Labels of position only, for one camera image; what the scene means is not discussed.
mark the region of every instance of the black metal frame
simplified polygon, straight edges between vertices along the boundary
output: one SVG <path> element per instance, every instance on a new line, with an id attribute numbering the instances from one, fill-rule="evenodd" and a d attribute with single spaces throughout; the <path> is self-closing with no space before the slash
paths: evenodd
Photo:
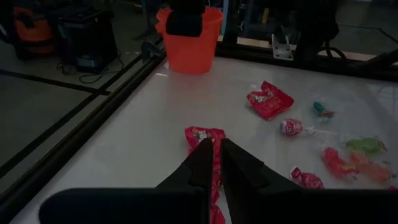
<path id="1" fill-rule="evenodd" d="M 347 66 L 346 62 L 342 60 L 319 56 L 319 63 L 288 62 L 274 59 L 272 49 L 247 45 L 218 42 L 216 56 L 337 75 L 398 82 L 398 68 L 393 66 L 374 73 L 359 73 Z M 90 113 L 86 119 L 2 195 L 0 198 L 0 223 L 11 221 L 24 208 L 165 57 L 164 49 L 162 49 L 160 55 L 155 55 L 147 60 L 122 86 L 112 92 L 97 109 Z M 358 61 L 349 60 L 348 62 L 355 63 Z"/>

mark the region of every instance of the orange bucket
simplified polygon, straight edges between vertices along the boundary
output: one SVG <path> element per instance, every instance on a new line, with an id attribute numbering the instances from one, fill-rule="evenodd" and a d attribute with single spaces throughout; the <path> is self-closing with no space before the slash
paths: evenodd
<path id="1" fill-rule="evenodd" d="M 170 12 L 170 9 L 161 9 L 156 15 L 159 20 L 156 29 L 163 35 L 169 67 L 184 74 L 208 72 L 213 64 L 223 13 L 207 7 L 202 14 L 200 36 L 184 37 L 166 33 L 166 20 Z"/>

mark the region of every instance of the red candy bag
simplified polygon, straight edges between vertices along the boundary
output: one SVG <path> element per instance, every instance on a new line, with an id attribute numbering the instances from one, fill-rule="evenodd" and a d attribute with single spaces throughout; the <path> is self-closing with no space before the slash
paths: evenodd
<path id="1" fill-rule="evenodd" d="M 271 120 L 293 105 L 293 98 L 270 83 L 262 83 L 261 90 L 251 92 L 247 98 L 253 108 L 266 121 Z"/>
<path id="2" fill-rule="evenodd" d="M 220 163 L 220 146 L 221 140 L 225 138 L 225 133 L 221 129 L 216 128 L 199 128 L 189 127 L 185 128 L 185 137 L 192 147 L 188 150 L 190 154 L 199 143 L 205 139 L 210 138 L 213 142 L 213 179 L 211 180 L 211 210 L 210 210 L 210 223 L 211 224 L 225 224 L 224 216 L 221 210 L 216 205 L 220 194 L 218 187 L 221 185 L 221 163 Z"/>
<path id="3" fill-rule="evenodd" d="M 319 177 L 315 174 L 301 172 L 298 167 L 294 167 L 290 172 L 290 179 L 306 189 L 324 189 Z"/>
<path id="4" fill-rule="evenodd" d="M 322 153 L 322 159 L 335 177 L 342 179 L 355 179 L 355 175 L 359 173 L 358 168 L 354 164 L 349 164 L 338 156 L 338 151 L 332 147 L 327 147 Z"/>

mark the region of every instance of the white table surface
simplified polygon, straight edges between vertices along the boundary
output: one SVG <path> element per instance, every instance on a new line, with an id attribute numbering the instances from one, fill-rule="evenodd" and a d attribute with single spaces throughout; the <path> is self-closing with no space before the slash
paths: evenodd
<path id="1" fill-rule="evenodd" d="M 264 121 L 248 105 L 246 95 L 266 80 L 293 97 L 293 107 Z M 40 204 L 73 187 L 155 187 L 187 157 L 184 129 L 224 129 L 228 138 L 288 176 L 293 166 L 318 175 L 326 188 L 383 188 L 367 178 L 346 183 L 333 178 L 320 159 L 322 144 L 339 149 L 352 136 L 378 136 L 389 152 L 381 159 L 398 170 L 396 88 L 398 84 L 350 78 L 260 63 L 216 58 L 205 75 L 182 75 L 167 62 L 124 102 L 58 174 L 26 205 L 12 223 L 39 223 Z M 324 97 L 336 116 L 318 123 L 312 102 Z M 281 136 L 284 118 L 338 133 L 312 137 Z M 228 207 L 219 205 L 227 223 Z"/>

